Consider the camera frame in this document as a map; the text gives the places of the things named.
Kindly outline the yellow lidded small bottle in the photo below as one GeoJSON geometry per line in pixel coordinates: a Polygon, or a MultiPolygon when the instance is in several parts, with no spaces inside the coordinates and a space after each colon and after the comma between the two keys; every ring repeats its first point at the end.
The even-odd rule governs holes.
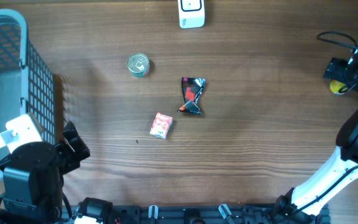
{"type": "Polygon", "coordinates": [[[335,95],[343,95],[346,92],[348,92],[349,87],[346,84],[339,82],[337,80],[331,80],[329,83],[329,89],[335,95]]]}

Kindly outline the red white small carton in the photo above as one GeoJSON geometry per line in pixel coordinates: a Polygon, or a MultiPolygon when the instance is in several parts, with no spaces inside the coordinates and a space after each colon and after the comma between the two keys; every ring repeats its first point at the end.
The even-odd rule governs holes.
{"type": "Polygon", "coordinates": [[[172,123],[173,118],[171,116],[157,113],[150,129],[150,135],[166,139],[172,123]]]}

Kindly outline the green labelled round container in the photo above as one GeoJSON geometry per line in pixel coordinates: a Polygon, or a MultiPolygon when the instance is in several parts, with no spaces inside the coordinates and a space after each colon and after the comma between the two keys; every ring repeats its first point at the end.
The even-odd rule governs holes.
{"type": "Polygon", "coordinates": [[[149,58],[143,53],[132,54],[127,59],[127,68],[131,75],[144,77],[150,70],[149,58]]]}

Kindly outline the black red snack wrapper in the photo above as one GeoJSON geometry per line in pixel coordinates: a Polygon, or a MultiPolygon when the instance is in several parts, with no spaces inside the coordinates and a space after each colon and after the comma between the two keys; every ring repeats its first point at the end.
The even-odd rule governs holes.
{"type": "Polygon", "coordinates": [[[181,90],[183,93],[184,104],[177,110],[182,113],[201,114],[198,100],[205,88],[204,78],[183,77],[181,79],[181,90]]]}

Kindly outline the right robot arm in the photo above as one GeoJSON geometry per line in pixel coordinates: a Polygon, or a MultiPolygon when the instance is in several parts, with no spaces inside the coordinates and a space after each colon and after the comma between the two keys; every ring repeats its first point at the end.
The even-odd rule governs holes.
{"type": "MultiPolygon", "coordinates": [[[[358,42],[339,42],[351,49],[349,60],[332,58],[323,78],[336,95],[358,92],[358,42]]],[[[358,109],[343,124],[330,158],[303,184],[279,196],[272,207],[272,223],[322,223],[324,206],[352,181],[358,179],[358,109]]]]}

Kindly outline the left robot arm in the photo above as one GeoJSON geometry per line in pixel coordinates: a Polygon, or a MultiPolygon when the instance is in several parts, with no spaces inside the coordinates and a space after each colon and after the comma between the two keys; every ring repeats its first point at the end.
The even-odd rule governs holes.
{"type": "Polygon", "coordinates": [[[90,150],[68,122],[63,139],[52,145],[30,142],[0,161],[5,192],[0,195],[0,223],[122,222],[111,202],[85,198],[72,209],[63,193],[63,176],[80,167],[90,150]]]}

